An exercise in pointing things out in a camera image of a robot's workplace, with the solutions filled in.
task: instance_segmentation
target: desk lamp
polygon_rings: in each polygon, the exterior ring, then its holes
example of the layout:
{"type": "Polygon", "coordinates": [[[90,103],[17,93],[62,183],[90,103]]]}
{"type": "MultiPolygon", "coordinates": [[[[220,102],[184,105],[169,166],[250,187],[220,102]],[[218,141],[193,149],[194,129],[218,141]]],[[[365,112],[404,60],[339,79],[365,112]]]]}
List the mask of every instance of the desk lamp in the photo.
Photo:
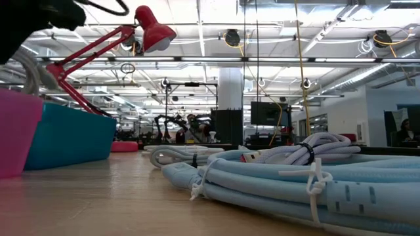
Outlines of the desk lamp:
{"type": "Polygon", "coordinates": [[[169,47],[170,42],[177,36],[176,33],[168,26],[159,24],[156,20],[153,12],[147,6],[139,6],[136,10],[135,18],[138,20],[136,25],[122,25],[116,28],[114,31],[106,34],[95,42],[87,45],[83,49],[75,52],[74,54],[66,57],[65,59],[55,62],[47,66],[47,70],[56,78],[60,87],[62,87],[76,102],[80,104],[87,112],[95,113],[98,115],[107,115],[105,111],[102,111],[100,108],[91,104],[86,98],[84,98],[71,84],[66,82],[66,78],[69,74],[73,73],[75,70],[81,68],[85,64],[93,61],[95,58],[98,58],[100,55],[104,54],[108,50],[114,48],[120,43],[128,40],[131,36],[135,34],[135,29],[138,26],[141,26],[144,30],[143,33],[143,50],[145,52],[153,52],[155,50],[165,50],[169,47]],[[110,37],[115,36],[116,34],[121,33],[121,37],[99,50],[94,52],[90,56],[86,57],[83,60],[77,61],[73,66],[64,69],[64,65],[71,62],[75,58],[81,56],[87,51],[93,49],[99,44],[105,42],[105,40],[110,37]]]}

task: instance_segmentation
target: red lamp shade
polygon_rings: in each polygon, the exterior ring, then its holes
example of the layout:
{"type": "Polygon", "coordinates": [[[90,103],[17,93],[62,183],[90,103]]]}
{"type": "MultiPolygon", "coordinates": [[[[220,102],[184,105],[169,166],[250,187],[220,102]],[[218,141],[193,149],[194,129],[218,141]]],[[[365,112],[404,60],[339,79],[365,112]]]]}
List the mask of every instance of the red lamp shade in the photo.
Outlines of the red lamp shade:
{"type": "Polygon", "coordinates": [[[136,19],[143,28],[143,49],[145,52],[165,50],[177,34],[168,26],[159,24],[152,10],[147,6],[139,6],[136,19]]]}

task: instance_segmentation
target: blue storage container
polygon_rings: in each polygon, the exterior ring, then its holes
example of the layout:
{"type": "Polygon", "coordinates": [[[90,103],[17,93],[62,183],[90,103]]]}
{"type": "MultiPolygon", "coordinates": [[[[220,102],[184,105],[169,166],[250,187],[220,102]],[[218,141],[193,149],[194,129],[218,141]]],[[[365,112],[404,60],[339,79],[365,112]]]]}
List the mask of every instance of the blue storage container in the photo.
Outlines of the blue storage container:
{"type": "Polygon", "coordinates": [[[115,131],[115,119],[44,103],[24,170],[107,159],[115,131]]]}

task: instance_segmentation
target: pink bin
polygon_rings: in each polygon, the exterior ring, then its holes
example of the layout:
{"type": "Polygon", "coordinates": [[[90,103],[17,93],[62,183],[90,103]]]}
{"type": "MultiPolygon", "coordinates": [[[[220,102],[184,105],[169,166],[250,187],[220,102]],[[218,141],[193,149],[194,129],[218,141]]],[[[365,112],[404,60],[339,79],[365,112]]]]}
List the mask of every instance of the pink bin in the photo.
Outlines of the pink bin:
{"type": "Polygon", "coordinates": [[[111,152],[129,152],[138,151],[138,144],[130,141],[114,141],[112,142],[111,152]]]}
{"type": "Polygon", "coordinates": [[[0,88],[0,178],[22,173],[42,109],[42,99],[0,88]]]}

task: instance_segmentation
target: workbench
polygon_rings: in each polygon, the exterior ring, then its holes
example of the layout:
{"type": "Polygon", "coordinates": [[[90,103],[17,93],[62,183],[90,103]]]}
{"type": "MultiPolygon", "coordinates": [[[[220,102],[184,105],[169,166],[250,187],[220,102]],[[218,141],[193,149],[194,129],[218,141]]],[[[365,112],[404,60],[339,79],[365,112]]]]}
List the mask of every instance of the workbench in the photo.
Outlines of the workbench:
{"type": "Polygon", "coordinates": [[[331,235],[173,187],[139,153],[0,180],[3,236],[331,235]]]}

